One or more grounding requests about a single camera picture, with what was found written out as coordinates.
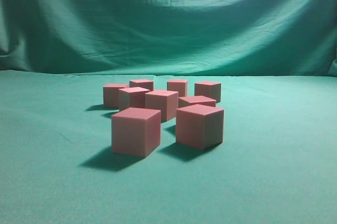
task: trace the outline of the cube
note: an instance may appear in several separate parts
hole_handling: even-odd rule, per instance
[[[192,105],[176,111],[176,142],[207,149],[223,141],[224,109]]]
[[[179,97],[187,96],[187,80],[171,79],[167,82],[167,90],[177,91],[179,93]]]
[[[160,110],[130,107],[112,115],[112,152],[148,156],[161,140]]]
[[[216,103],[221,101],[221,83],[212,81],[202,81],[194,84],[194,95],[203,95],[216,100]]]
[[[208,98],[206,96],[187,96],[187,97],[180,97],[178,99],[178,106],[179,107],[186,107],[190,105],[201,104],[205,106],[216,106],[216,100]]]
[[[142,87],[123,88],[118,91],[118,106],[120,110],[129,107],[145,108],[145,94],[150,90]]]
[[[130,87],[143,87],[150,91],[154,89],[154,82],[149,79],[134,79],[130,80]]]
[[[175,117],[178,108],[178,92],[155,90],[145,94],[145,108],[159,109],[162,112],[162,121]]]
[[[118,108],[118,90],[127,87],[128,84],[106,84],[103,86],[103,106]]]

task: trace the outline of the draped fabric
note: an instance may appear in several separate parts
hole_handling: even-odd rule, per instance
[[[335,42],[336,0],[0,0],[2,70],[337,76]]]

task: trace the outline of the table surface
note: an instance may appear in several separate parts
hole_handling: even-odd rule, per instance
[[[183,76],[0,72],[0,223],[335,223],[337,78],[186,77],[222,83],[224,143],[112,154],[102,87]]]

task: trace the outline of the green fabric background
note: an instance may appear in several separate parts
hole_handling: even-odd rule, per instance
[[[326,75],[336,14],[336,0],[0,0],[0,69]]]
[[[337,78],[222,82],[224,143],[111,154],[102,86],[171,76],[0,72],[0,223],[296,223],[337,219]]]

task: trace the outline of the cube top face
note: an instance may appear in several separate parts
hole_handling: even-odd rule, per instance
[[[118,112],[117,114],[112,115],[112,118],[123,117],[123,118],[145,120],[160,112],[161,112],[160,110],[156,109],[129,107],[123,111]]]
[[[216,101],[215,99],[208,98],[206,96],[197,95],[197,96],[187,96],[187,97],[180,97],[179,99],[182,99],[187,102],[202,102],[202,101]]]
[[[124,91],[126,93],[136,93],[139,91],[150,91],[150,90],[143,88],[143,87],[129,87],[129,88],[120,89],[120,91]]]
[[[130,82],[134,82],[134,83],[145,83],[145,82],[152,82],[153,80],[149,80],[149,79],[134,79],[134,80],[130,80]]]
[[[167,91],[167,90],[155,90],[146,93],[146,95],[158,95],[158,96],[171,96],[178,94],[177,91]]]
[[[120,84],[120,83],[110,83],[110,84],[106,84],[103,86],[104,88],[126,88],[128,87],[128,84]]]
[[[187,83],[187,79],[170,79],[168,83]]]
[[[214,86],[214,85],[219,85],[221,82],[213,82],[213,81],[201,81],[197,82],[195,84],[200,84],[200,85],[207,85],[207,86]]]
[[[215,112],[223,111],[224,109],[220,107],[210,107],[210,106],[196,104],[192,106],[178,108],[177,111],[178,110],[204,116],[204,115],[212,114]]]

